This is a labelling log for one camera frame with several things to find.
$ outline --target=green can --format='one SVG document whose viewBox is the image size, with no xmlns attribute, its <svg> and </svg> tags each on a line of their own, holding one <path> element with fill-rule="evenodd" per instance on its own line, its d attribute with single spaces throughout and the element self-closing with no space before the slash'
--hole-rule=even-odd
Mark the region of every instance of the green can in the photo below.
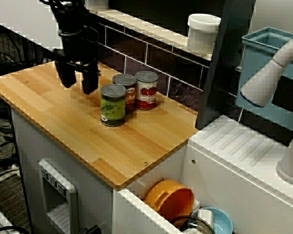
<svg viewBox="0 0 293 234">
<path fill-rule="evenodd" d="M 117 127 L 125 122 L 127 89 L 119 84 L 107 84 L 101 88 L 102 124 Z"/>
</svg>

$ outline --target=can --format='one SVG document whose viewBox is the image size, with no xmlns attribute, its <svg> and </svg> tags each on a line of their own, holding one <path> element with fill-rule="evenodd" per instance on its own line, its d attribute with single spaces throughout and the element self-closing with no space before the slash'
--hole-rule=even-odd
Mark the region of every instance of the can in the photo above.
<svg viewBox="0 0 293 234">
<path fill-rule="evenodd" d="M 135 110 L 137 79 L 129 74 L 117 74 L 112 80 L 114 84 L 122 85 L 127 89 L 126 114 L 132 113 Z"/>
<path fill-rule="evenodd" d="M 127 89 L 119 84 L 107 84 L 101 88 L 102 124 L 117 127 L 124 123 L 126 113 Z"/>
<path fill-rule="evenodd" d="M 154 72 L 140 71 L 135 74 L 136 85 L 136 108 L 151 110 L 155 107 L 155 95 L 158 76 Z"/>
</svg>

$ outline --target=blue container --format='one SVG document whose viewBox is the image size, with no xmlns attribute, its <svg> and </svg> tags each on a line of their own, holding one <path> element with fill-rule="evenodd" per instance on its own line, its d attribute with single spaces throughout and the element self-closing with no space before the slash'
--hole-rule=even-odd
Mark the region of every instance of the blue container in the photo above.
<svg viewBox="0 0 293 234">
<path fill-rule="evenodd" d="M 246 47 L 236 105 L 293 131 L 293 112 L 272 104 L 274 94 L 264 108 L 251 105 L 240 95 L 240 88 L 262 69 L 283 45 L 292 39 L 293 34 L 270 27 L 242 37 L 242 42 L 246 44 Z M 293 61 L 284 70 L 283 76 L 293 79 Z"/>
<path fill-rule="evenodd" d="M 209 210 L 213 212 L 214 226 L 213 229 L 216 234 L 232 234 L 233 225 L 231 219 L 219 209 L 212 207 L 204 207 L 204 210 Z M 197 212 L 192 213 L 192 216 L 197 217 Z"/>
</svg>

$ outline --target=faucet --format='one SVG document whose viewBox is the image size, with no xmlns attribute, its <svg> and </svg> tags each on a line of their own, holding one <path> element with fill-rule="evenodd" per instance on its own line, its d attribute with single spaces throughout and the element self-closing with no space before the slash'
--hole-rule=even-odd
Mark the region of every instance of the faucet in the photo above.
<svg viewBox="0 0 293 234">
<path fill-rule="evenodd" d="M 292 60 L 293 39 L 282 46 L 272 60 L 243 85 L 241 96 L 253 106 L 264 108 L 275 92 L 284 69 Z M 276 172 L 284 181 L 293 184 L 293 139 L 277 163 Z"/>
</svg>

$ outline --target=can lid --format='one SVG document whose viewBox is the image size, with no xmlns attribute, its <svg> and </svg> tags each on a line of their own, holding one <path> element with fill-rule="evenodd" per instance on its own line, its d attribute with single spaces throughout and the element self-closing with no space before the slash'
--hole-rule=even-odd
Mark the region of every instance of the can lid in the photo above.
<svg viewBox="0 0 293 234">
<path fill-rule="evenodd" d="M 113 77 L 113 83 L 123 86 L 131 86 L 137 82 L 137 79 L 129 74 L 117 74 Z"/>
<path fill-rule="evenodd" d="M 135 74 L 138 81 L 144 83 L 152 83 L 158 80 L 158 76 L 154 72 L 140 71 Z"/>
<path fill-rule="evenodd" d="M 127 89 L 119 84 L 107 84 L 101 88 L 101 94 L 110 98 L 125 96 Z"/>
</svg>

